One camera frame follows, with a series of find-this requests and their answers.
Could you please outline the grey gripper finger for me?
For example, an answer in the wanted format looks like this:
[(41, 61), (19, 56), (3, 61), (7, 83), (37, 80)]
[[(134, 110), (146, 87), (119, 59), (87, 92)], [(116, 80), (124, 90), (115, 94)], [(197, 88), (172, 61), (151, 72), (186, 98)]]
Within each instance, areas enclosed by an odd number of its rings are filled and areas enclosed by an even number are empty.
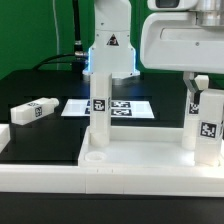
[(185, 71), (183, 73), (183, 81), (190, 92), (190, 102), (198, 104), (200, 102), (200, 93), (199, 87), (195, 81), (195, 73)]

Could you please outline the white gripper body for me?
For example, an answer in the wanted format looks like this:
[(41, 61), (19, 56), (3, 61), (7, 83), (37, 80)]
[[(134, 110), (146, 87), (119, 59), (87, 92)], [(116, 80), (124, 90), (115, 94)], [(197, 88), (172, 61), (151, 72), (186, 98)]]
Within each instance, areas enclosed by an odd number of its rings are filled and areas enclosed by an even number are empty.
[(198, 26), (193, 12), (153, 13), (143, 24), (140, 60), (148, 69), (224, 73), (224, 28)]

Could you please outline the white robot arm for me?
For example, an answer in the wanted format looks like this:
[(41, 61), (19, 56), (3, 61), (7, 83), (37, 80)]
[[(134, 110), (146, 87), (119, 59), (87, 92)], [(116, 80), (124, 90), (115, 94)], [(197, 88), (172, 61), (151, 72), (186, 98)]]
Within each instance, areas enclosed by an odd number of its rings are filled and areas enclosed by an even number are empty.
[(85, 76), (107, 72), (117, 84), (147, 69), (182, 71), (191, 93), (198, 73), (224, 74), (224, 0), (147, 0), (140, 49), (130, 43), (129, 0), (94, 0), (95, 40)]

